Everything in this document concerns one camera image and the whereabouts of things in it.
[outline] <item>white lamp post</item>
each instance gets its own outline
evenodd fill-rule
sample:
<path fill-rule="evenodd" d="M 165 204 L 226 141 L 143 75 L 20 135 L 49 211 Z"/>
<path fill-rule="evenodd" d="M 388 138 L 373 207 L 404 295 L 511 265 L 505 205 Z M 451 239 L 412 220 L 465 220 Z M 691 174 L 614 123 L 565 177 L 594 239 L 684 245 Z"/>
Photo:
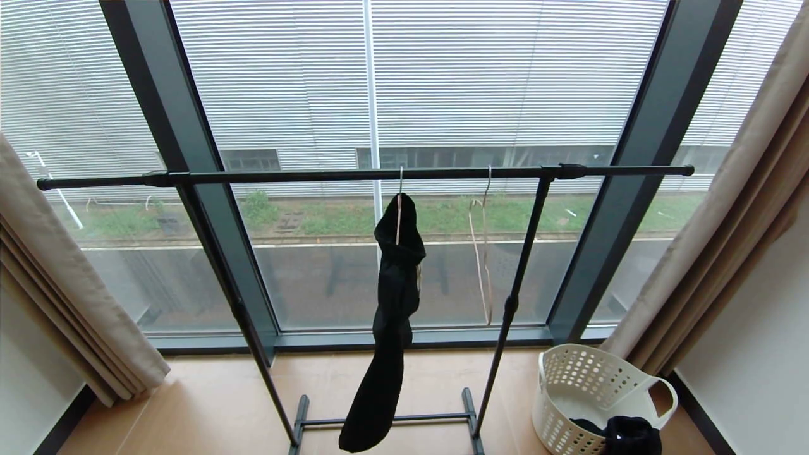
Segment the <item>white lamp post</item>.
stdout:
<path fill-rule="evenodd" d="M 53 175 L 51 175 L 50 171 L 48 170 L 48 166 L 45 165 L 45 161 L 44 159 L 42 159 L 42 155 L 40 155 L 40 152 L 29 151 L 26 152 L 25 155 L 28 158 L 36 157 L 40 161 L 40 165 L 42 166 L 40 172 L 46 174 L 48 178 L 53 178 Z M 57 188 L 56 191 L 57 193 L 59 193 L 59 198 L 61 198 L 61 201 L 65 203 L 65 208 L 67 208 L 68 213 L 70 213 L 70 217 L 73 219 L 73 221 L 76 222 L 76 226 L 78 226 L 79 229 L 84 229 L 84 224 L 82 224 L 82 220 L 78 219 L 78 215 L 76 215 L 75 210 L 73 210 L 73 207 L 71 207 L 70 204 L 67 202 L 65 194 L 59 188 Z"/>

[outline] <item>rack base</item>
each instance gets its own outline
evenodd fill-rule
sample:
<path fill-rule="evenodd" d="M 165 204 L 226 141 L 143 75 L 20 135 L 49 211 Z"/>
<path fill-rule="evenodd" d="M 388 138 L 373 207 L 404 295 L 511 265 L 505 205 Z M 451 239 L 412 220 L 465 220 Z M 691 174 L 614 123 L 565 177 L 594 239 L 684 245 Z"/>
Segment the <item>rack base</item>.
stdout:
<path fill-rule="evenodd" d="M 461 392 L 461 400 L 464 402 L 464 412 L 446 413 L 446 414 L 423 414 L 423 415 L 397 415 L 393 418 L 393 422 L 418 422 L 425 420 L 463 420 L 469 426 L 469 437 L 472 439 L 472 454 L 485 455 L 483 451 L 483 442 L 481 435 L 475 436 L 475 428 L 477 427 L 477 413 L 475 412 L 475 404 L 472 402 L 472 392 L 469 387 L 464 387 Z M 301 444 L 303 443 L 303 430 L 306 427 L 318 427 L 327 425 L 341 425 L 345 423 L 345 419 L 317 419 L 306 420 L 306 414 L 309 411 L 309 397 L 301 395 L 298 401 L 298 412 L 295 414 L 294 433 L 295 442 L 290 444 L 289 455 L 299 455 Z"/>

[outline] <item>curtain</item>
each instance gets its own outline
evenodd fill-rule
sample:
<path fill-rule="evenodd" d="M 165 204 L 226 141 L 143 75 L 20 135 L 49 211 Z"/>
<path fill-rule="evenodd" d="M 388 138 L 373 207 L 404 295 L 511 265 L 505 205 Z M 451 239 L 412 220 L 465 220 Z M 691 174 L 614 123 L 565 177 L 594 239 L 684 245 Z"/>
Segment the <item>curtain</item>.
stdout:
<path fill-rule="evenodd" d="M 2 287 L 111 406 L 156 387 L 163 357 L 112 298 L 0 135 Z"/>
<path fill-rule="evenodd" d="M 809 169 L 809 2 L 778 51 L 705 200 L 602 349 L 668 374 L 790 226 Z"/>

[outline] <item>baseboard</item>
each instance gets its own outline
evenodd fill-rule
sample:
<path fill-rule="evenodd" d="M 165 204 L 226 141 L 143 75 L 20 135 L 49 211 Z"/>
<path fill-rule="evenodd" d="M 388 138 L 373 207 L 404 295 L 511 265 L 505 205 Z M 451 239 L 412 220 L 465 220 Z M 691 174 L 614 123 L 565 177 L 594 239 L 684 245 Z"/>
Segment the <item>baseboard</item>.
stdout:
<path fill-rule="evenodd" d="M 48 433 L 42 444 L 36 449 L 34 455 L 55 455 L 59 452 L 62 445 L 67 440 L 70 433 L 78 425 L 78 421 L 82 419 L 84 414 L 90 409 L 90 405 L 95 400 L 95 393 L 90 390 L 90 387 L 84 386 L 76 395 L 70 406 L 67 407 L 65 414 L 61 415 L 59 421 L 53 426 L 53 429 Z"/>
<path fill-rule="evenodd" d="M 697 426 L 697 429 L 708 441 L 711 449 L 716 455 L 736 455 L 731 446 L 722 436 L 722 433 L 716 428 L 714 422 L 708 417 L 705 410 L 702 409 L 700 403 L 694 397 L 691 390 L 685 385 L 682 379 L 677 376 L 676 372 L 672 372 L 668 377 L 668 381 L 674 386 L 677 391 L 677 397 L 680 399 L 680 407 L 682 407 L 691 420 Z"/>

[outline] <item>white wall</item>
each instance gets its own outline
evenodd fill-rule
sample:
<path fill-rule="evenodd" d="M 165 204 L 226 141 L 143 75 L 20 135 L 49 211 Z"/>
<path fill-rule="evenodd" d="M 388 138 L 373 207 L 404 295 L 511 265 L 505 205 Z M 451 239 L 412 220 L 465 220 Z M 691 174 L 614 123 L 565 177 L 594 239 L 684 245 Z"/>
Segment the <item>white wall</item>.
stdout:
<path fill-rule="evenodd" d="M 83 386 L 61 352 L 0 290 L 0 453 L 33 453 Z"/>
<path fill-rule="evenodd" d="M 809 198 L 677 368 L 738 454 L 807 453 Z"/>

